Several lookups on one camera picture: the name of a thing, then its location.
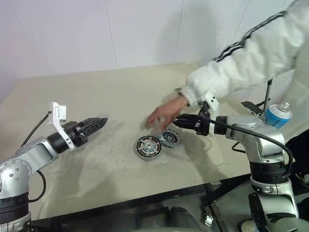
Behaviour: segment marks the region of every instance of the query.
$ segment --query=robotic arm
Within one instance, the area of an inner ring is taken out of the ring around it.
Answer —
[[[66,106],[51,104],[51,122],[58,132],[38,138],[20,147],[15,155],[0,164],[0,231],[29,231],[28,182],[39,169],[58,159],[66,150],[74,150],[100,130],[107,118],[88,118],[82,122],[65,121]]]
[[[225,135],[244,146],[250,162],[250,180],[254,190],[249,195],[250,210],[258,228],[266,228],[269,232],[308,231],[309,223],[298,218],[282,148],[246,131],[267,136],[282,145],[285,144],[283,135],[253,116],[218,116],[215,121],[209,119],[209,109],[214,111],[218,107],[218,102],[212,95],[199,105],[201,110],[198,115],[179,115],[174,124],[180,128],[195,130],[199,135]]]

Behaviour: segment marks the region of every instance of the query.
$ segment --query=white cap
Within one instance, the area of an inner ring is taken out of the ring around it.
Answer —
[[[269,107],[270,112],[282,119],[290,119],[292,118],[292,112],[289,110],[289,103],[285,102],[281,105],[271,105]]]

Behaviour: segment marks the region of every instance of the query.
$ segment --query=white jacket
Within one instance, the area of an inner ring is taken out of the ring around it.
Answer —
[[[296,0],[287,11],[248,31],[191,73],[181,93],[195,105],[209,91],[222,98],[292,69],[294,81],[285,99],[293,118],[280,129],[286,141],[309,128],[309,0]]]

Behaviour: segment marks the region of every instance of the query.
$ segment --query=metal rod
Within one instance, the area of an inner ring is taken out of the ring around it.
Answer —
[[[265,100],[264,100],[264,108],[263,112],[265,112],[268,108],[268,99],[269,99],[269,93],[270,93],[270,86],[272,85],[272,79],[270,79],[267,82],[267,90],[266,90],[266,95],[265,95]]]

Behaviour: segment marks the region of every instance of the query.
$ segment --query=black stripe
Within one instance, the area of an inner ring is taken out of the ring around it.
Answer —
[[[0,224],[15,221],[28,213],[28,193],[0,200]]]
[[[242,37],[242,39],[240,40],[240,42],[237,43],[233,43],[232,45],[230,45],[229,47],[227,47],[222,53],[221,55],[215,57],[212,61],[216,61],[216,62],[220,62],[222,61],[224,58],[226,58],[227,56],[230,56],[234,51],[240,49],[240,48],[244,48],[246,40],[251,38],[252,33],[254,33],[255,31],[257,31],[258,29],[262,28],[263,26],[265,26],[266,24],[272,22],[273,20],[283,17],[286,14],[286,11],[282,11],[276,15],[273,15],[271,17],[269,17],[267,20],[265,20],[264,22],[260,23],[259,25],[257,25],[256,27],[252,28],[251,30],[249,30],[248,32],[246,32],[246,34]]]

